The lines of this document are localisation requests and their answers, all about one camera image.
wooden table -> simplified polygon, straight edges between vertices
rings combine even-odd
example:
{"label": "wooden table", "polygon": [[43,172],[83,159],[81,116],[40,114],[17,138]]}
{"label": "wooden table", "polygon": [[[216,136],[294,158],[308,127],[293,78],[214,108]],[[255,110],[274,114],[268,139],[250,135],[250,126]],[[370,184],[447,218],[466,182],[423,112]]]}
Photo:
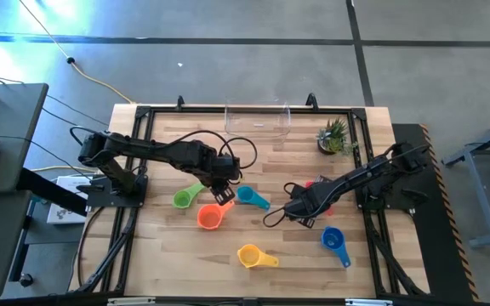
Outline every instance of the wooden table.
{"label": "wooden table", "polygon": [[[136,105],[116,105],[110,130],[131,134]],[[366,108],[373,151],[383,153],[394,143],[387,108]],[[304,184],[318,174],[336,178],[355,168],[351,156],[324,156],[316,148],[318,128],[335,115],[292,115],[292,127],[283,145],[255,141],[259,156],[243,171],[243,184],[253,186],[276,209],[288,201],[282,187],[288,181]],[[191,131],[209,129],[225,133],[224,114],[157,113],[153,138],[170,142]],[[220,140],[198,134],[215,148]],[[362,136],[359,144],[363,160]],[[232,143],[242,164],[253,158],[249,144]],[[125,162],[124,157],[118,161]],[[218,230],[197,227],[197,211],[213,203],[204,190],[189,209],[173,208],[173,194],[197,182],[168,164],[149,161],[149,189],[135,231],[129,264],[126,296],[183,297],[270,297],[270,298],[372,298],[375,296],[368,256],[368,245],[361,211],[356,208],[355,193],[349,192],[333,205],[333,216],[323,214],[313,229],[285,220],[269,229],[262,224],[264,211],[252,206],[236,205],[225,216]],[[95,220],[84,243],[83,278],[87,278],[107,252],[115,209],[107,208]],[[419,288],[428,291],[428,283],[412,219],[404,212],[387,211],[393,253]],[[321,246],[320,234],[327,225],[341,229],[351,259],[348,269],[332,252]],[[279,258],[279,268],[244,268],[237,250],[255,244]],[[113,270],[116,283],[120,257]],[[389,287],[386,264],[379,260],[385,288]],[[74,274],[70,289],[77,288]]]}

concrete floor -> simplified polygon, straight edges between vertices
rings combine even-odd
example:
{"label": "concrete floor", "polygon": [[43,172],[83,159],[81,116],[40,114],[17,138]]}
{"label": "concrete floor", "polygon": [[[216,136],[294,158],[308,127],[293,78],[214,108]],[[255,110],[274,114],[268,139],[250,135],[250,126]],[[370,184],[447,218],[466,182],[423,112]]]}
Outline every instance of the concrete floor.
{"label": "concrete floor", "polygon": [[[26,1],[59,35],[95,37],[235,37],[351,39],[345,0]],[[490,41],[487,0],[355,0],[362,39]],[[0,0],[0,33],[44,34],[13,0]],[[221,103],[235,99],[301,105],[315,92],[322,105],[364,105],[352,46],[63,44],[90,75],[140,103]],[[439,157],[490,127],[490,48],[364,48],[377,106],[397,123],[425,123]],[[46,82],[49,94],[108,122],[113,92],[79,76],[51,43],[0,42],[0,77]],[[78,124],[104,128],[47,99],[46,108]],[[43,113],[34,139],[77,164],[68,125]],[[27,167],[56,163],[32,147]],[[477,289],[490,302],[490,246],[467,240],[486,234],[468,170],[443,169]],[[45,173],[53,178],[62,173]],[[33,247],[28,288],[10,284],[4,298],[64,292],[76,246]]]}

